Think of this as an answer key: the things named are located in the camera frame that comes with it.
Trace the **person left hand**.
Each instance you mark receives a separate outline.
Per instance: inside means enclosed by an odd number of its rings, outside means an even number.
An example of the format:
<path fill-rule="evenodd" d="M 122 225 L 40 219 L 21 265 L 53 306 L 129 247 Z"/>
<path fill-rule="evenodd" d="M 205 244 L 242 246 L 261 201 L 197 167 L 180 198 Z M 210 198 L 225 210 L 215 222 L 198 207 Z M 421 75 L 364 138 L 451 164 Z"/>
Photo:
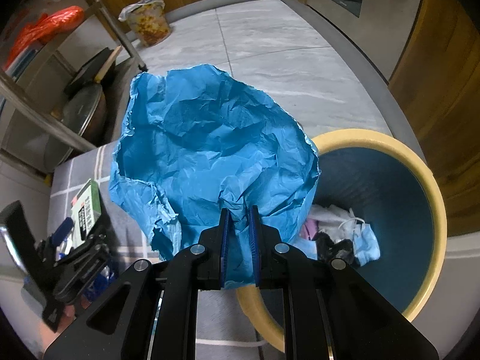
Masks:
<path fill-rule="evenodd" d="M 56 331 L 52 331 L 42 320 L 38 324 L 38 331 L 41 339 L 41 352 L 45 353 L 47 348 L 58 338 L 58 336 L 76 319 L 75 306 L 65 306 L 64 313 L 59 321 Z"/>

